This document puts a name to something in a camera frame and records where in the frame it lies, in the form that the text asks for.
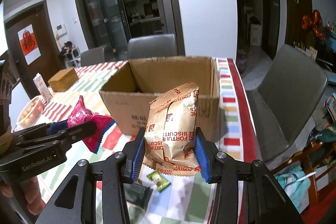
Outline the left hand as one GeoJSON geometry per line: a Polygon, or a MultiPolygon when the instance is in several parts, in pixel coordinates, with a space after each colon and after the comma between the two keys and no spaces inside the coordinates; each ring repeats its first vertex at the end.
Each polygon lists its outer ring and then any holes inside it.
{"type": "MultiPolygon", "coordinates": [[[[27,210],[33,215],[40,214],[45,207],[45,202],[42,200],[37,176],[30,178],[29,182],[22,186],[22,190],[27,201],[27,210]]],[[[7,198],[14,196],[11,185],[4,182],[1,182],[1,192],[7,198]]]]}

